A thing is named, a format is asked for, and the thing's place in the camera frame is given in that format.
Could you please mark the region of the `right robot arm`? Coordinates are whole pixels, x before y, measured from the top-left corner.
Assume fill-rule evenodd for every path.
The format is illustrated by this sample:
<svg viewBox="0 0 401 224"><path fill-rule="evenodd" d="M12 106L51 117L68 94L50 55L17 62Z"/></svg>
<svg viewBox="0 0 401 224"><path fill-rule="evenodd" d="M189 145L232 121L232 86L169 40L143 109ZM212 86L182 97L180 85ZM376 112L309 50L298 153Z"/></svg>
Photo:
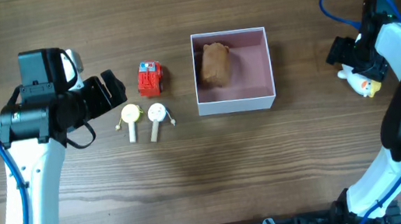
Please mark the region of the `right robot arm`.
<svg viewBox="0 0 401 224"><path fill-rule="evenodd" d="M332 203L329 224L388 224L385 215L401 191L401 19L392 0L364 0L355 38L337 37L326 62L340 64L339 79L373 96L388 71L399 85L381 125L382 147L358 182Z"/></svg>

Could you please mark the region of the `brown plush bear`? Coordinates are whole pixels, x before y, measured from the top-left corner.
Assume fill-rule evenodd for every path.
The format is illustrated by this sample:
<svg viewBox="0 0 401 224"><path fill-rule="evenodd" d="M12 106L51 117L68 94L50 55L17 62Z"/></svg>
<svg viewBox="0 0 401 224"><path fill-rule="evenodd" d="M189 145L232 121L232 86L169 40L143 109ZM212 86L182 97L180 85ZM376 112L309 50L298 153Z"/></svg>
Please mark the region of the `brown plush bear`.
<svg viewBox="0 0 401 224"><path fill-rule="evenodd" d="M209 88L228 86L231 79L230 48L220 43L203 46L201 83Z"/></svg>

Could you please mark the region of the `white plush chicken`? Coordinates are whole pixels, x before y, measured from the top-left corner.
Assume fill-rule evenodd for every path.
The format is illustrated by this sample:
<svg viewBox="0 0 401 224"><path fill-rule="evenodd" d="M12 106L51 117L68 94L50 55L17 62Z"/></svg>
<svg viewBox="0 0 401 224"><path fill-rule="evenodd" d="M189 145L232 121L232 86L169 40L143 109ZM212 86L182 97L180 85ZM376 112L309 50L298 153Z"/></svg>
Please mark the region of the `white plush chicken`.
<svg viewBox="0 0 401 224"><path fill-rule="evenodd" d="M380 82L374 81L361 74L353 73L353 67L342 64L342 69L337 72L339 79L348 81L350 87L363 97L374 97L382 87Z"/></svg>

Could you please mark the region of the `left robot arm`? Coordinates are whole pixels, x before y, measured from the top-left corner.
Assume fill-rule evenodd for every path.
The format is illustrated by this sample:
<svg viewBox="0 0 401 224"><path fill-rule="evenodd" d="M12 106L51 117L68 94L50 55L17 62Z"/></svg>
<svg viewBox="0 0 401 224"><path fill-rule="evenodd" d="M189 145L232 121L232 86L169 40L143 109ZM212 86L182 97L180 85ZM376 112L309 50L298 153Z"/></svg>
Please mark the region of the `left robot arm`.
<svg viewBox="0 0 401 224"><path fill-rule="evenodd" d="M58 192L68 135L127 101L110 70L83 79L79 54L61 48L20 52L21 84L0 112L5 224L59 224Z"/></svg>

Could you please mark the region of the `yellow wooden rattle drum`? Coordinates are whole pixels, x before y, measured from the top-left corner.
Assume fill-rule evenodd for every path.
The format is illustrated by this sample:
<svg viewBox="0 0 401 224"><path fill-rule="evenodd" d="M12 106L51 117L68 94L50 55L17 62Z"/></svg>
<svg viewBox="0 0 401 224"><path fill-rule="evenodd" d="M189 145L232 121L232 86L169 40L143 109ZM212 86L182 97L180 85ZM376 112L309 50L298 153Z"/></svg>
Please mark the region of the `yellow wooden rattle drum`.
<svg viewBox="0 0 401 224"><path fill-rule="evenodd" d="M126 104L124 108L121 110L121 117L119 119L118 124L115 125L115 130L120 131L121 129L121 124L126 123L128 124L128 139L131 144L137 142L137 133L136 133L136 123L138 119L141 118L143 110L140 108L140 106L130 103Z"/></svg>

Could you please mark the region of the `white cardboard box pink interior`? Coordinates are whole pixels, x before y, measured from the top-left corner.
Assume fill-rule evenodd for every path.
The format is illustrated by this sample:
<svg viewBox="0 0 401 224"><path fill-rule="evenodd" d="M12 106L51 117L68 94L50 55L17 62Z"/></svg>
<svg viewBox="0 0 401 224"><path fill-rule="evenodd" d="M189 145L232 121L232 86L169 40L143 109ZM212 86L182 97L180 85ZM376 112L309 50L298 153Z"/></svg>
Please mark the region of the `white cardboard box pink interior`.
<svg viewBox="0 0 401 224"><path fill-rule="evenodd" d="M263 27L198 33L190 36L198 112L201 116L269 109L276 84ZM230 48L231 79L224 87L205 87L201 78L203 46L220 43Z"/></svg>

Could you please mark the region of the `white wooden rattle drum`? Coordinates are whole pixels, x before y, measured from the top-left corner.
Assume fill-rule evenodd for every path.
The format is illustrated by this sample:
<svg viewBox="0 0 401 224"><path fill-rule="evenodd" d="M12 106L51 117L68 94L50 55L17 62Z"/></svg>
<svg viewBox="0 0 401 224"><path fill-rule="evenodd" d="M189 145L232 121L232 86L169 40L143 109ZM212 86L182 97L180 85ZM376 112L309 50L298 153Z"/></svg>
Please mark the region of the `white wooden rattle drum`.
<svg viewBox="0 0 401 224"><path fill-rule="evenodd" d="M173 119L168 109L162 103L154 103L151 105L151 107L148 109L147 116L149 120L153 122L150 141L154 143L158 141L160 122L163 121L165 117L168 117L171 120L171 124L173 126L176 125L176 120Z"/></svg>

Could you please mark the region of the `red toy fire truck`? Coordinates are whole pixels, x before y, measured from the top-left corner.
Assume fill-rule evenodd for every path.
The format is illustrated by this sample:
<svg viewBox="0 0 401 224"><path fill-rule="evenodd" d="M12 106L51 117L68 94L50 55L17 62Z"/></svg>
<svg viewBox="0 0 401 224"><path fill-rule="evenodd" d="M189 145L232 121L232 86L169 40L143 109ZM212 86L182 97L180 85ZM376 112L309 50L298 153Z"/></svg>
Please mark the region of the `red toy fire truck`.
<svg viewBox="0 0 401 224"><path fill-rule="evenodd" d="M163 70L158 61L142 61L138 69L138 91L141 96L159 96L163 90Z"/></svg>

